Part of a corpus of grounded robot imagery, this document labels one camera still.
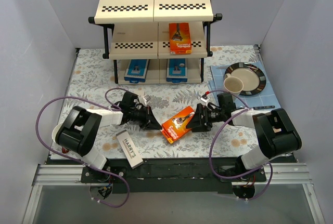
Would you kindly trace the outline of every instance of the table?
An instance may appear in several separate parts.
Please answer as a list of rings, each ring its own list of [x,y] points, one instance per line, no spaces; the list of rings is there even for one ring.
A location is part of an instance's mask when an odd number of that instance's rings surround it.
[[[208,81],[212,80],[211,65],[226,65],[235,62],[256,62],[257,56],[253,46],[214,46],[211,47],[213,57],[205,59],[204,82],[201,84],[154,84],[154,85],[117,85],[114,82],[113,64],[111,60],[102,58],[103,49],[82,49],[73,69],[70,80],[68,96],[89,99],[107,106],[104,98],[105,91],[109,88],[122,87],[134,90],[144,90],[151,97],[153,113],[159,123],[164,123],[174,114],[186,106],[195,109],[199,103],[198,96],[205,93]],[[121,100],[122,91],[113,90],[109,99],[113,102]],[[64,101],[59,123],[67,117],[73,106],[79,105],[93,109],[87,103],[68,99]],[[123,159],[125,155],[116,139],[116,133],[126,129],[133,139],[142,158],[168,158],[168,157],[208,157],[209,148],[214,135],[221,126],[216,123],[210,132],[189,132],[173,144],[169,144],[160,131],[142,131],[139,126],[124,124],[101,128],[95,140],[97,149],[107,158]],[[236,157],[250,151],[258,144],[254,129],[245,127],[227,126],[217,139],[214,146],[215,157]],[[61,152],[61,147],[53,143],[52,147]],[[51,159],[63,159],[56,154],[51,154]]]

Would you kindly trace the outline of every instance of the blue box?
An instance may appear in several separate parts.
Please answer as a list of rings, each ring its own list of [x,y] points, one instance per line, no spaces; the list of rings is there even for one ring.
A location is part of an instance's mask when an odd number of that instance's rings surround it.
[[[130,81],[133,84],[145,82],[148,65],[148,59],[132,59],[125,72],[125,81]]]
[[[166,75],[167,82],[187,82],[187,59],[168,59]]]

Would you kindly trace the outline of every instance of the gray floor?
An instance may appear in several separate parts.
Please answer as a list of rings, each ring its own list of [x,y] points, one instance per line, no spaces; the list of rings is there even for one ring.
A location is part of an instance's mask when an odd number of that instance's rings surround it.
[[[302,185],[271,185],[247,203],[229,197],[213,192],[132,193],[123,207],[113,209],[92,201],[88,187],[44,186],[34,223],[314,223]],[[109,201],[123,198],[111,195]]]

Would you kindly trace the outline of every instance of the checkered pattern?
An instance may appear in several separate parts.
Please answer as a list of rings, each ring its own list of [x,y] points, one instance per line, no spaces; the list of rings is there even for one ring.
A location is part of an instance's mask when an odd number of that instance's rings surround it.
[[[201,41],[193,41],[192,47],[201,47]],[[163,47],[170,47],[170,42],[163,42]]]
[[[193,41],[192,42],[192,47],[201,47],[201,41]]]
[[[181,10],[181,9],[206,9],[206,4],[202,3],[202,4],[160,4],[160,8],[159,9],[165,9],[165,10]]]
[[[170,47],[170,42],[163,42],[163,47]]]
[[[151,43],[116,43],[115,48],[120,49],[143,49],[143,48],[152,48],[152,42]]]
[[[138,5],[138,6],[103,6],[102,12],[117,12],[117,11],[142,11],[148,10],[148,5]]]

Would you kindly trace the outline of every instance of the plate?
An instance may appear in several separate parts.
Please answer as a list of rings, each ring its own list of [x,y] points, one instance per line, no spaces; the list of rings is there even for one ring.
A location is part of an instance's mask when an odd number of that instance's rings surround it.
[[[227,73],[242,80],[244,84],[244,88],[240,92],[242,96],[256,95],[266,86],[265,74],[258,67],[250,63],[240,62],[232,64],[225,71],[225,75]]]

